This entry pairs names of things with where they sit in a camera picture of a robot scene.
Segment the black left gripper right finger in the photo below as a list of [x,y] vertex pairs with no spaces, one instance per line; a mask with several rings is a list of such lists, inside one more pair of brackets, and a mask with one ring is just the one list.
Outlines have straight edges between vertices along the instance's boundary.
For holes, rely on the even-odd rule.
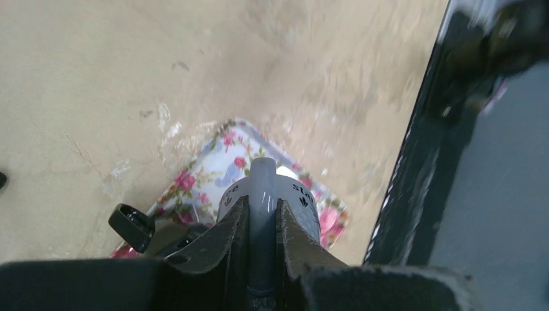
[[471,279],[434,266],[349,266],[276,209],[277,310],[480,310]]

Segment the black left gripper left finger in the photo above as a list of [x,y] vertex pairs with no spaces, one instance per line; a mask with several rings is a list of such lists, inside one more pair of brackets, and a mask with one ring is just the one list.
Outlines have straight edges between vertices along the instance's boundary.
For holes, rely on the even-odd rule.
[[9,262],[2,310],[245,310],[249,202],[163,259]]

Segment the small blue-grey mug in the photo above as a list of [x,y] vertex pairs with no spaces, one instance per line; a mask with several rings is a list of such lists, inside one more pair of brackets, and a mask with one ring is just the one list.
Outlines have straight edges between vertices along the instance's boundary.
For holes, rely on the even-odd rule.
[[276,209],[284,200],[293,209],[298,224],[314,241],[320,241],[320,224],[314,195],[297,178],[277,172],[274,159],[251,162],[250,173],[229,185],[219,201],[216,221],[229,212],[238,198],[249,199],[248,290],[266,296],[275,288]]

